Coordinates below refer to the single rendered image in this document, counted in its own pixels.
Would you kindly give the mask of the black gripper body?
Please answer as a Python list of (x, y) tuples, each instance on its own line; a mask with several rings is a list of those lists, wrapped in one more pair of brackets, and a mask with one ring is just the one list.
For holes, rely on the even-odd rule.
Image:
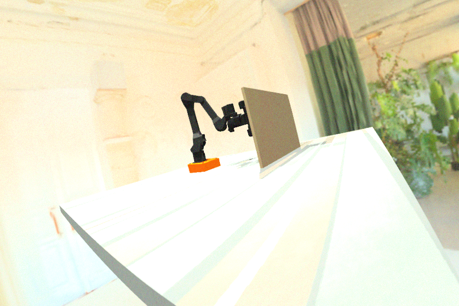
[(251, 128), (250, 128), (248, 115), (247, 115), (247, 112), (244, 109), (244, 106), (245, 106), (244, 100), (239, 101), (238, 104), (239, 104), (240, 109), (243, 109), (243, 111), (244, 111), (244, 114), (241, 114), (241, 116), (240, 116), (241, 121), (242, 121), (242, 123), (244, 123), (244, 125), (248, 124), (247, 132), (248, 132), (249, 137), (252, 137), (253, 135), (252, 135)]

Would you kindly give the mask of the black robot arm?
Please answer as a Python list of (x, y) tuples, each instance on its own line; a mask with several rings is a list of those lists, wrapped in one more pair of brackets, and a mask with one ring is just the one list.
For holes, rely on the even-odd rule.
[(198, 126), (196, 118), (197, 116), (194, 109), (194, 103), (201, 104), (203, 109), (211, 118), (216, 130), (219, 132), (225, 131), (228, 126), (228, 131), (231, 133), (234, 132), (234, 128), (236, 128), (237, 126), (244, 125), (240, 118), (241, 113), (237, 114), (237, 112), (235, 112), (233, 103), (226, 104), (225, 106), (221, 107), (224, 116), (220, 118), (203, 96), (183, 93), (181, 95), (181, 100), (183, 102), (184, 107), (187, 110), (190, 125), (193, 131), (193, 146), (190, 149), (190, 151), (193, 153), (193, 163), (200, 163), (207, 160), (203, 150), (206, 144), (205, 134), (202, 134), (200, 132), (200, 128)]

